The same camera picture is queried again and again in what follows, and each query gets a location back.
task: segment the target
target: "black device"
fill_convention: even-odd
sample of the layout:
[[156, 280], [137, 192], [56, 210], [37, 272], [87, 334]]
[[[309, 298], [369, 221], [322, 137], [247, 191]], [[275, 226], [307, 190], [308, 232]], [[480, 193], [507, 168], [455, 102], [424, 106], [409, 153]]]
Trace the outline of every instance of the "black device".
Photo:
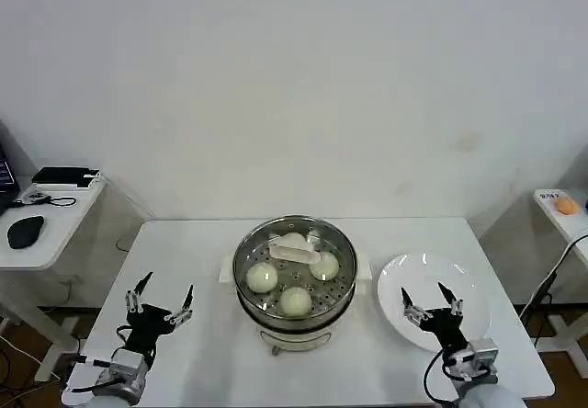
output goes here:
[[33, 245], [40, 235], [45, 219], [43, 217], [28, 217], [13, 223], [8, 229], [8, 245], [13, 249], [26, 249]]
[[30, 180], [36, 185], [71, 185], [77, 188], [89, 187], [100, 171], [87, 167], [46, 166]]

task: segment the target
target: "orange object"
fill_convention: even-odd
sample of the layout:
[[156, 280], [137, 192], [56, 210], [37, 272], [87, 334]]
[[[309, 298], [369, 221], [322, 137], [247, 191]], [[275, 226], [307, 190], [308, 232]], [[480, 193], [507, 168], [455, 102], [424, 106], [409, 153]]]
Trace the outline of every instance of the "orange object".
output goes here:
[[580, 206], [570, 197], [559, 197], [555, 200], [555, 208], [564, 215], [573, 215], [578, 213]]

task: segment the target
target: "robotic arm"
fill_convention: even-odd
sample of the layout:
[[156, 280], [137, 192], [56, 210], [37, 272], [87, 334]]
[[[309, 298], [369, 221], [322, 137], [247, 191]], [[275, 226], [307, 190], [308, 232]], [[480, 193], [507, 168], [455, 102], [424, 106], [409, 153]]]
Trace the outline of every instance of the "robotic arm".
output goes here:
[[[94, 393], [96, 397], [87, 405], [88, 408], [119, 408], [139, 403], [145, 389], [145, 376], [155, 360], [157, 339], [162, 334], [171, 334], [192, 317], [193, 286], [190, 286], [182, 308], [175, 313], [141, 303], [141, 294], [152, 274], [140, 280], [135, 289], [128, 290], [125, 296], [128, 325], [117, 329], [124, 346], [115, 350], [110, 361], [85, 356], [76, 359], [80, 363], [104, 368], [95, 385], [71, 390]], [[121, 334], [124, 330], [130, 330], [129, 337]]]
[[[494, 360], [498, 347], [490, 338], [467, 341], [459, 327], [463, 320], [463, 300], [440, 282], [437, 283], [449, 308], [423, 310], [402, 289], [404, 315], [424, 332], [435, 335], [441, 350], [424, 374], [424, 390], [433, 402], [459, 408], [524, 408], [525, 403], [506, 388], [498, 385]], [[455, 401], [434, 397], [427, 388], [427, 377], [435, 361], [442, 357], [443, 373], [451, 379], [458, 392]]]
[[[95, 397], [87, 408], [127, 408], [139, 403], [156, 355], [155, 344], [162, 334], [171, 334], [192, 316], [189, 309], [193, 287], [187, 293], [182, 308], [172, 313], [150, 304], [141, 304], [141, 293], [153, 272], [143, 278], [134, 290], [128, 290], [127, 322], [117, 329], [124, 346], [117, 348], [110, 361], [80, 356], [77, 362], [88, 363], [104, 370], [92, 387], [78, 388], [72, 392], [91, 391]], [[463, 320], [463, 300], [438, 283], [449, 308], [424, 310], [402, 289], [404, 315], [424, 332], [436, 336], [441, 350], [429, 364], [424, 374], [424, 390], [433, 402], [445, 407], [458, 408], [526, 408], [523, 401], [498, 384], [494, 360], [498, 347], [490, 338], [467, 341], [459, 329]], [[130, 330], [129, 337], [121, 331]], [[455, 401], [434, 397], [427, 388], [427, 376], [435, 361], [442, 357], [443, 373], [451, 379], [458, 392]]]

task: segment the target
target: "cable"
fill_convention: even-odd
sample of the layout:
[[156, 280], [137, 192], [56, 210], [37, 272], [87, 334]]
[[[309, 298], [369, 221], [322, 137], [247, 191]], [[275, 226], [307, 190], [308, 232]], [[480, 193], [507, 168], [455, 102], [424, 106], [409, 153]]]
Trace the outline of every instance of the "cable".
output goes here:
[[25, 397], [29, 394], [31, 394], [32, 392], [35, 391], [39, 391], [42, 390], [44, 388], [50, 387], [51, 385], [55, 385], [57, 382], [59, 382], [59, 379], [54, 380], [52, 382], [48, 382], [48, 383], [44, 383], [42, 385], [39, 385], [38, 387], [33, 388], [32, 390], [28, 390], [23, 392], [22, 394], [19, 394], [18, 396], [13, 397], [12, 399], [10, 399], [8, 402], [3, 403], [2, 405], [0, 405], [0, 408], [5, 408], [6, 406], [8, 406], [10, 403], [16, 402], [18, 399], [20, 399], [21, 397]]
[[574, 245], [576, 245], [577, 243], [579, 243], [581, 240], [583, 240], [585, 238], [588, 238], [588, 233], [585, 233], [582, 236], [580, 236], [580, 237], [578, 237], [578, 238], [576, 238], [576, 239], [574, 239], [574, 240], [572, 240], [571, 242], [568, 243], [568, 245], [566, 246], [566, 248], [563, 250], [563, 253], [561, 254], [560, 259], [558, 260], [558, 262], [555, 264], [555, 266], [553, 268], [551, 268], [551, 270], [549, 271], [548, 275], [537, 286], [537, 288], [535, 289], [535, 291], [531, 295], [531, 298], [529, 299], [529, 302], [526, 304], [526, 306], [523, 308], [523, 310], [518, 314], [518, 317], [519, 318], [522, 318], [525, 315], [525, 312], [527, 311], [527, 309], [533, 303], [533, 300], [535, 299], [537, 293], [541, 290], [541, 287], [543, 287], [543, 285], [551, 278], [551, 276], [558, 270], [558, 268], [560, 268], [561, 263], [563, 263], [563, 260], [570, 253], [570, 251], [574, 247]]
[[122, 247], [119, 246], [120, 240], [122, 240], [122, 237], [118, 238], [118, 240], [114, 243], [114, 245], [117, 247], [117, 249], [120, 250], [120, 252], [130, 252], [130, 250], [127, 249], [123, 249]]
[[65, 298], [65, 300], [63, 302], [60, 302], [59, 304], [54, 305], [53, 307], [51, 307], [50, 309], [46, 310], [43, 313], [49, 314], [49, 313], [53, 312], [55, 309], [62, 307], [63, 305], [67, 304], [70, 301], [70, 299], [72, 298], [72, 288], [74, 287], [74, 283], [71, 280], [67, 281], [67, 283], [69, 284], [69, 288], [67, 289], [67, 298]]
[[116, 385], [117, 383], [122, 383], [125, 380], [123, 378], [116, 378], [114, 380], [110, 380], [104, 383], [98, 383], [97, 385], [92, 385], [91, 387], [82, 387], [82, 388], [74, 388], [72, 392], [90, 392], [92, 390], [97, 390], [98, 388], [106, 388], [111, 387], [112, 385]]
[[[548, 293], [547, 296], [549, 298], [548, 304], [551, 304], [551, 302], [553, 302], [553, 295], [551, 295], [551, 293]], [[541, 323], [541, 326], [539, 327], [539, 331], [537, 332], [537, 337], [535, 338], [535, 343], [534, 343], [535, 348], [537, 348], [537, 342], [539, 342], [539, 338], [541, 337], [541, 333], [543, 332], [543, 329], [545, 328], [545, 324], [547, 322], [548, 322], [548, 311], [545, 310], [545, 312], [543, 313], [543, 322]]]
[[[37, 359], [36, 357], [34, 357], [34, 356], [31, 356], [31, 355], [30, 355], [29, 353], [27, 353], [26, 351], [23, 351], [23, 350], [21, 350], [21, 349], [20, 349], [20, 348], [18, 348], [17, 346], [13, 346], [13, 345], [12, 345], [12, 343], [11, 343], [9, 340], [7, 340], [5, 337], [3, 337], [3, 336], [1, 336], [1, 335], [0, 335], [0, 339], [2, 339], [4, 342], [6, 342], [6, 343], [7, 343], [7, 344], [9, 344], [10, 346], [12, 346], [12, 347], [13, 347], [13, 348], [14, 348], [14, 349], [17, 351], [17, 352], [19, 352], [19, 353], [22, 353], [22, 354], [23, 354], [23, 355], [25, 355], [26, 357], [29, 357], [29, 358], [33, 359], [33, 360], [34, 360], [35, 362], [37, 362], [39, 365], [42, 365], [42, 364], [41, 364], [41, 362], [40, 362], [40, 360], [38, 360], [38, 359]], [[55, 377], [57, 378], [57, 380], [60, 380], [60, 377], [59, 377], [57, 374], [55, 374], [53, 371], [51, 372], [51, 374], [52, 374], [53, 376], [55, 376]]]
[[77, 198], [74, 197], [51, 197], [49, 200], [49, 204], [57, 206], [58, 208], [68, 208], [75, 203], [77, 203]]
[[445, 399], [437, 399], [435, 396], [433, 396], [433, 394], [431, 394], [431, 392], [429, 391], [429, 387], [426, 383], [427, 379], [429, 377], [429, 373], [431, 372], [431, 368], [433, 367], [433, 365], [436, 363], [436, 361], [439, 359], [439, 357], [441, 356], [441, 354], [444, 351], [445, 350], [443, 348], [441, 350], [439, 350], [439, 352], [435, 355], [435, 357], [433, 357], [433, 359], [429, 363], [428, 367], [426, 368], [426, 371], [424, 372], [424, 376], [423, 376], [423, 387], [424, 387], [424, 392], [426, 392], [426, 395], [429, 396], [429, 399], [431, 399], [433, 402], [439, 403], [441, 406], [452, 406], [453, 403], [451, 401], [446, 401]]
[[132, 327], [130, 325], [121, 325], [116, 330], [117, 336], [122, 340], [122, 342], [124, 342], [126, 344], [127, 338], [125, 337], [124, 334], [121, 333], [122, 330], [132, 330]]
[[[456, 380], [457, 382], [465, 382], [466, 381], [464, 378], [462, 378], [460, 376], [454, 376], [449, 371], [447, 371], [447, 365], [446, 364], [443, 364], [441, 366], [441, 369], [443, 370], [443, 374], [445, 374], [446, 377], [447, 378], [450, 378], [451, 380]], [[491, 370], [488, 367], [483, 367], [481, 369], [484, 370], [483, 374], [479, 374], [478, 376], [473, 376], [471, 378], [472, 381], [484, 379], [484, 378], [487, 378], [488, 376], [490, 376]]]
[[4, 351], [4, 349], [0, 349], [0, 354], [2, 354], [6, 361], [7, 369], [6, 376], [2, 379], [2, 382], [0, 383], [0, 387], [3, 387], [5, 383], [8, 381], [8, 378], [10, 377], [10, 369], [12, 368], [12, 366], [10, 364], [10, 357], [8, 357], [8, 354], [6, 353], [6, 351]]

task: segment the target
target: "laptop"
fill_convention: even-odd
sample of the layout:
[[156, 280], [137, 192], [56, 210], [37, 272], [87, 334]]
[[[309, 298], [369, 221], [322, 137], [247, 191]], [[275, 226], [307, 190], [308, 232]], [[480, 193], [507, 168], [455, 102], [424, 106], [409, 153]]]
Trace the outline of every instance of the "laptop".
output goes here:
[[19, 193], [17, 179], [0, 145], [0, 215], [4, 213], [8, 204], [18, 198]]

